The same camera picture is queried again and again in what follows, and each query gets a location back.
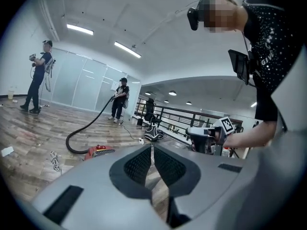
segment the vacuum hose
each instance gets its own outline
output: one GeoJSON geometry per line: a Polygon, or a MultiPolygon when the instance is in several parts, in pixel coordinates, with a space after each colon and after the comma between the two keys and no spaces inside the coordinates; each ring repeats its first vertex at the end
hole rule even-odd
{"type": "Polygon", "coordinates": [[[70,152],[76,153],[76,154],[86,154],[86,153],[88,152],[88,149],[87,149],[87,150],[83,150],[83,151],[77,151],[77,150],[72,149],[72,148],[70,147],[70,145],[69,145],[69,139],[70,139],[72,136],[74,136],[75,134],[79,133],[80,131],[82,131],[82,130],[88,128],[93,122],[95,122],[95,121],[100,117],[100,115],[101,115],[102,112],[105,110],[106,106],[110,103],[110,101],[113,100],[113,98],[114,98],[114,96],[112,96],[112,97],[110,98],[110,100],[108,100],[108,102],[106,103],[106,105],[104,106],[104,108],[101,110],[100,114],[98,114],[97,117],[96,117],[92,122],[90,122],[88,125],[86,125],[86,126],[80,128],[80,129],[78,129],[78,130],[76,130],[76,131],[73,131],[71,134],[69,134],[69,135],[67,136],[67,138],[66,138],[66,147],[67,147],[67,149],[68,149],[70,152]]]}

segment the black t-shirt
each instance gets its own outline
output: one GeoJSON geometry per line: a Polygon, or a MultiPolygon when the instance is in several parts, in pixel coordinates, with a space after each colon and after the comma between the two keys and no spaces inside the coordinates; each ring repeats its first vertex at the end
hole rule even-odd
{"type": "MultiPolygon", "coordinates": [[[[121,85],[120,87],[118,87],[116,89],[116,91],[117,91],[117,94],[123,94],[123,93],[128,94],[129,87],[127,85],[126,86],[121,85]]],[[[117,99],[120,100],[120,101],[124,101],[126,99],[126,97],[127,97],[127,95],[118,97],[117,99]]]]}
{"type": "Polygon", "coordinates": [[[248,13],[244,35],[259,59],[258,74],[253,75],[257,87],[255,119],[277,120],[277,107],[271,94],[294,64],[303,45],[296,30],[291,28],[284,9],[267,4],[242,4],[248,13]]]}
{"type": "Polygon", "coordinates": [[[34,77],[43,77],[45,74],[45,64],[47,64],[50,59],[52,58],[52,55],[50,52],[46,52],[43,54],[41,59],[45,59],[45,63],[41,66],[36,66],[35,67],[35,72],[34,72],[34,77]]]}

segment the black cap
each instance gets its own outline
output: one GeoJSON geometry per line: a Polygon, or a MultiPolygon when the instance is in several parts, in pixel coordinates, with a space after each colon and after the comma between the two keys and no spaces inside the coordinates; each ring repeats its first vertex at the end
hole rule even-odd
{"type": "Polygon", "coordinates": [[[51,40],[45,40],[43,43],[44,44],[49,44],[52,47],[52,41],[51,40]]]}

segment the wooden floor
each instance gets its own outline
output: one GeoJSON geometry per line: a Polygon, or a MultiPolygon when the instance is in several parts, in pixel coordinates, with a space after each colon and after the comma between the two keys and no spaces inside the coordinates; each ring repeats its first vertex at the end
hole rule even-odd
{"type": "MultiPolygon", "coordinates": [[[[67,150],[65,139],[72,131],[92,121],[97,113],[52,104],[51,107],[43,107],[40,115],[35,117],[14,108],[24,103],[24,98],[15,99],[18,100],[17,104],[0,99],[0,104],[5,105],[0,108],[0,150],[10,146],[14,149],[10,155],[1,157],[1,172],[11,191],[30,201],[37,192],[60,176],[50,162],[51,151],[61,156],[59,163],[62,173],[83,161],[84,155],[72,154],[67,150]]],[[[144,128],[137,127],[135,119],[129,121],[125,118],[124,125],[132,137],[143,137],[144,128]]],[[[160,143],[178,149],[186,148],[185,144],[169,137],[160,143]]],[[[101,115],[92,126],[70,140],[75,150],[85,150],[97,144],[124,149],[139,142],[133,140],[122,126],[101,115]]],[[[153,191],[154,208],[165,219],[168,191],[154,165],[148,172],[146,186],[153,191]]]]}

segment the glass wall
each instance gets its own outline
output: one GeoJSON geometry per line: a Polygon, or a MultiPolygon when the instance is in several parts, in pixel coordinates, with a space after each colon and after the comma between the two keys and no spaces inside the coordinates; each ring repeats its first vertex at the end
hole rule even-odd
{"type": "MultiPolygon", "coordinates": [[[[140,90],[138,79],[106,64],[71,52],[54,48],[52,55],[56,63],[50,79],[51,92],[48,92],[45,84],[42,84],[39,92],[42,100],[100,112],[115,93],[115,89],[120,86],[119,80],[126,77],[130,87],[130,97],[125,113],[132,115],[140,90]]],[[[112,103],[106,107],[104,113],[111,113],[111,106],[112,103]]]]}

